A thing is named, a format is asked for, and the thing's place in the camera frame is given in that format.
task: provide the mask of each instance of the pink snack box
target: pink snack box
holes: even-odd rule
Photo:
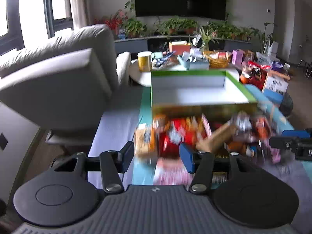
[[[234,65],[241,65],[241,62],[243,60],[243,52],[239,50],[233,50],[233,59],[232,63]]]

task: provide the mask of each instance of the orange box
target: orange box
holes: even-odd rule
[[[187,43],[186,45],[172,45],[172,43],[169,43],[169,51],[175,52],[175,55],[182,55],[183,52],[191,52],[191,43]]]

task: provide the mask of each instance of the wall switch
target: wall switch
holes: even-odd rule
[[[5,146],[7,145],[7,139],[5,138],[4,134],[0,134],[0,149],[4,150]]]

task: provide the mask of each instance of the basket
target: basket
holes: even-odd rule
[[[210,57],[210,54],[214,54],[214,51],[204,51],[205,57],[209,60],[210,68],[227,68],[232,57],[227,59],[213,59]]]

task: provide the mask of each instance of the window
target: window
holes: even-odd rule
[[[6,0],[0,0],[0,36],[7,34]]]
[[[43,0],[19,0],[25,47],[39,46],[48,39]]]
[[[18,0],[0,0],[0,56],[22,48]]]
[[[70,0],[52,0],[52,9],[54,19],[71,17]]]
[[[70,33],[72,31],[71,28],[66,28],[66,29],[63,29],[63,30],[60,30],[60,31],[56,31],[55,32],[55,36],[56,37],[59,37],[59,36],[62,36],[62,35],[67,35],[68,33]]]
[[[49,37],[60,35],[61,30],[73,29],[70,0],[44,0],[44,3]]]

